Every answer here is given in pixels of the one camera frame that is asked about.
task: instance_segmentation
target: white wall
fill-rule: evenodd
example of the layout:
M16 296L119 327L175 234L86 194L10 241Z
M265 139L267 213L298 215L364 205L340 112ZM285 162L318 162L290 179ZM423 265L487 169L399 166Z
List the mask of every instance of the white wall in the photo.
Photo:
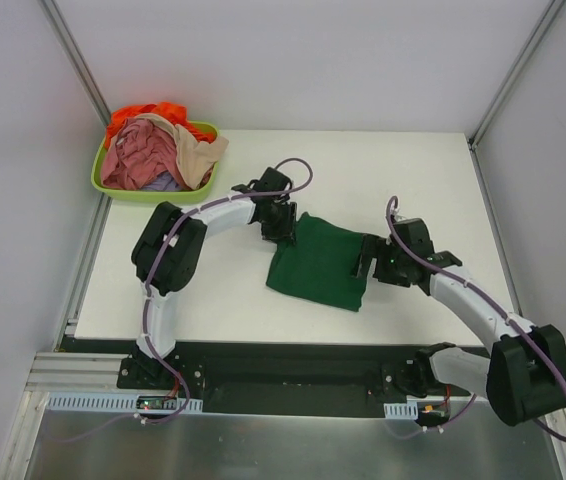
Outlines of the white wall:
M478 156L523 310L566 337L566 8Z
M548 0L58 0L111 109L224 128L474 130Z
M0 1L0 455L34 353L59 326L102 131L37 3Z

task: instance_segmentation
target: pile of clothes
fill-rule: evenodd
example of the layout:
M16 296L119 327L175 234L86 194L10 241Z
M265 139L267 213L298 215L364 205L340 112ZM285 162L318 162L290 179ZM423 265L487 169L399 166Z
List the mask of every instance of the pile of clothes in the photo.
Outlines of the pile of clothes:
M117 190L197 190L227 145L227 139L188 122L181 105L124 107L112 114L107 127L101 183Z

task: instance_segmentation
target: lime green basket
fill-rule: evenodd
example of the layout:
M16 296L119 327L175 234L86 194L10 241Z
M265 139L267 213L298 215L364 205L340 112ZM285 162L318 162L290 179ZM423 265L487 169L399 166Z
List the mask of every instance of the lime green basket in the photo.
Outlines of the lime green basket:
M205 122L192 122L196 128L198 128L203 133L213 133L215 137L218 137L218 129L211 123ZM103 160L105 159L105 154L107 150L103 146L105 139L101 142L101 146L96 152L96 157L94 158L94 165L92 165L92 185L99 192L103 192L109 195L115 200L123 200L126 202L143 202L143 203L160 203L160 202L172 202L172 203L200 203L210 194L212 189L212 184L216 179L216 172L219 168L218 163L212 168L212 175L210 180L198 190L183 191L183 192L146 192L144 190L116 190L114 188L107 188L101 184L101 166L103 165Z

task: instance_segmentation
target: tabletop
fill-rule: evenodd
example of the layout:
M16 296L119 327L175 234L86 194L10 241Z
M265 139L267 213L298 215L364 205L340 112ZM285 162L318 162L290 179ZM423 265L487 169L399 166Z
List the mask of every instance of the tabletop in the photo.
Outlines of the tabletop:
M304 211L353 231L387 235L391 195L401 215L422 218L437 251L449 250L507 308L511 301L476 173L463 134L229 130L230 141L208 200L259 178L288 157L307 160L314 181L292 195ZM302 165L282 171L296 185ZM130 260L154 205L113 201L75 336L134 339L143 294ZM358 313L288 297L265 280L276 246L259 225L206 240L196 275L182 290L177 339L220 342L480 345L446 307L419 288L368 280Z

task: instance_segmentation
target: red cloth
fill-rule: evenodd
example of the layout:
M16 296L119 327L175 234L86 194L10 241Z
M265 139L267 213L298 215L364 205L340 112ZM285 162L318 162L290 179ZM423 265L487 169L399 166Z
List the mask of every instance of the red cloth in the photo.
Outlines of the red cloth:
M174 138L147 119L128 118L105 155L101 182L108 188L139 190L166 170L184 185L176 167Z
M123 107L112 114L111 122L105 132L105 148L110 148L112 137L123 128L125 121L130 117L136 117L140 113L156 113L173 125L183 125L199 142L212 143L215 139L213 133L203 133L187 121L187 108L183 105L176 105L170 102L161 102L158 105L148 103L147 105Z

